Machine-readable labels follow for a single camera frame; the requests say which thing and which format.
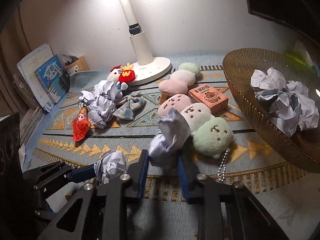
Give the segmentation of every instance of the bead chain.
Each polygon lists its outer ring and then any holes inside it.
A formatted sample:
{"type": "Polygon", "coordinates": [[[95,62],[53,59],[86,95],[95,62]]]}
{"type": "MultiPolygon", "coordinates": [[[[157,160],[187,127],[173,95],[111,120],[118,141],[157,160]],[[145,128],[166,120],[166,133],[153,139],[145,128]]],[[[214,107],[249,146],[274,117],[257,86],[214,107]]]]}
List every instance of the bead chain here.
{"type": "Polygon", "coordinates": [[[219,180],[219,182],[224,182],[224,174],[225,174],[225,172],[226,172],[226,160],[227,160],[227,157],[228,157],[228,153],[230,152],[230,148],[228,148],[227,150],[226,150],[226,152],[225,152],[225,154],[224,154],[224,157],[223,157],[223,159],[222,159],[222,162],[221,162],[221,164],[220,164],[220,167],[219,167],[219,169],[218,169],[218,180],[219,180]]]}

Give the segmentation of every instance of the white lamp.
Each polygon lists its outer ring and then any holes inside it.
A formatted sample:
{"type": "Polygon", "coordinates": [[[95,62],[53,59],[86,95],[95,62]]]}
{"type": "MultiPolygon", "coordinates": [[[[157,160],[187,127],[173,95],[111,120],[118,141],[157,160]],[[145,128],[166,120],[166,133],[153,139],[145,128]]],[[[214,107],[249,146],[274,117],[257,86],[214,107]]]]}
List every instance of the white lamp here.
{"type": "Polygon", "coordinates": [[[130,84],[136,86],[151,82],[166,74],[171,68],[171,62],[165,57],[153,57],[130,0],[120,0],[120,3],[129,25],[130,41],[137,58],[137,62],[133,64],[136,79],[130,84]]]}

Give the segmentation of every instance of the ribbed bowl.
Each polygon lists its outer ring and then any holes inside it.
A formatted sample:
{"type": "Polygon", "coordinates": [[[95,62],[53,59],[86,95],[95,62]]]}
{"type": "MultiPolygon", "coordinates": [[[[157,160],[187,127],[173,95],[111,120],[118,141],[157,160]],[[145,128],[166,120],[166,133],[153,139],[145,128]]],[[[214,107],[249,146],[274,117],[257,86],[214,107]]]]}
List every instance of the ribbed bowl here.
{"type": "Polygon", "coordinates": [[[267,119],[268,112],[254,98],[250,87],[255,69],[264,73],[273,67],[287,81],[300,81],[309,88],[309,97],[320,109],[320,78],[295,60],[266,49],[238,49],[223,59],[223,71],[231,93],[243,114],[261,136],[279,155],[293,165],[306,171],[320,173],[320,124],[318,128],[300,131],[288,138],[267,119]]]}

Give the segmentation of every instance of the small cardboard box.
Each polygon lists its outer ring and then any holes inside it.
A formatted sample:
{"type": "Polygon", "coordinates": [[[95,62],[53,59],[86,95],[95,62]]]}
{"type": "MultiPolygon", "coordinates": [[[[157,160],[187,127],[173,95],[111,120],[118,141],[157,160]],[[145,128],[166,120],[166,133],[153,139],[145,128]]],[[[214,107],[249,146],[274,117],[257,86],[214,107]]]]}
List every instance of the small cardboard box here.
{"type": "Polygon", "coordinates": [[[188,92],[191,100],[207,105],[211,114],[222,111],[228,106],[228,98],[209,84],[202,84],[188,92]]]}
{"type": "Polygon", "coordinates": [[[80,71],[90,70],[83,56],[69,66],[64,67],[64,69],[69,75],[80,71]]]}

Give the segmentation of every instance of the fabric bow tie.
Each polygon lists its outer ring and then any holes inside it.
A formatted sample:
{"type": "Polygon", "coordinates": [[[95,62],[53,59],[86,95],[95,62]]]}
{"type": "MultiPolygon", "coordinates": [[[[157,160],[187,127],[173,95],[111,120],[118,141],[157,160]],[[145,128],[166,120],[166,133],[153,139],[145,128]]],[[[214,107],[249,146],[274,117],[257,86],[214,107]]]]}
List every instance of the fabric bow tie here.
{"type": "Polygon", "coordinates": [[[118,108],[113,116],[125,120],[134,120],[134,112],[145,104],[145,100],[141,97],[138,97],[140,91],[134,91],[130,95],[124,96],[124,99],[119,102],[123,104],[118,108]]]}

